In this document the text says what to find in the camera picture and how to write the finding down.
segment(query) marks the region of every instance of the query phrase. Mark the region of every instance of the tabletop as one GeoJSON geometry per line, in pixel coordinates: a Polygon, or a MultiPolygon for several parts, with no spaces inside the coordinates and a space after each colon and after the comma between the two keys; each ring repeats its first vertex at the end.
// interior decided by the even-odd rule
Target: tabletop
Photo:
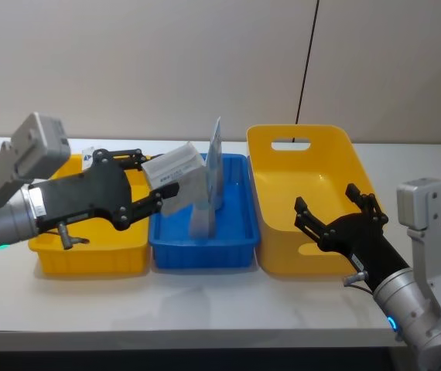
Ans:
{"type": "MultiPolygon", "coordinates": [[[[147,155],[184,141],[72,139],[140,148],[147,155]]],[[[208,142],[193,142],[206,151],[208,142]]],[[[396,186],[441,179],[441,145],[355,144],[389,215],[385,236],[408,263],[411,240],[397,221],[396,186]]],[[[247,154],[245,142],[224,153],[247,154]]],[[[339,277],[282,280],[254,264],[242,270],[159,271],[139,277],[47,277],[27,242],[0,250],[0,350],[394,346],[372,297],[339,277]]]]}

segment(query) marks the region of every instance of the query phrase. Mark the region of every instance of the yellow plastic bin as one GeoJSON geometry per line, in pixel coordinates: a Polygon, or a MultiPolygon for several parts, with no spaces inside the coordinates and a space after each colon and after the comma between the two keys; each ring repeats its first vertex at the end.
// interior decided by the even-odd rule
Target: yellow plastic bin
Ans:
{"type": "MultiPolygon", "coordinates": [[[[81,172],[81,156],[70,160],[53,179],[81,172]]],[[[145,176],[138,170],[127,170],[133,201],[149,194],[145,176]]],[[[90,240],[64,250],[60,238],[44,233],[28,242],[38,253],[46,274],[139,274],[149,262],[149,218],[132,224],[127,230],[117,231],[107,220],[94,218],[68,226],[72,237],[90,240]]]]}
{"type": "Polygon", "coordinates": [[[260,266],[276,275],[350,274],[345,257],[324,253],[294,226],[296,197],[324,223],[359,210],[344,192],[353,182],[362,192],[372,185],[345,131],[327,125],[259,125],[248,129],[251,186],[262,243],[260,266]],[[275,141],[307,140],[304,150],[275,150],[275,141]]]}

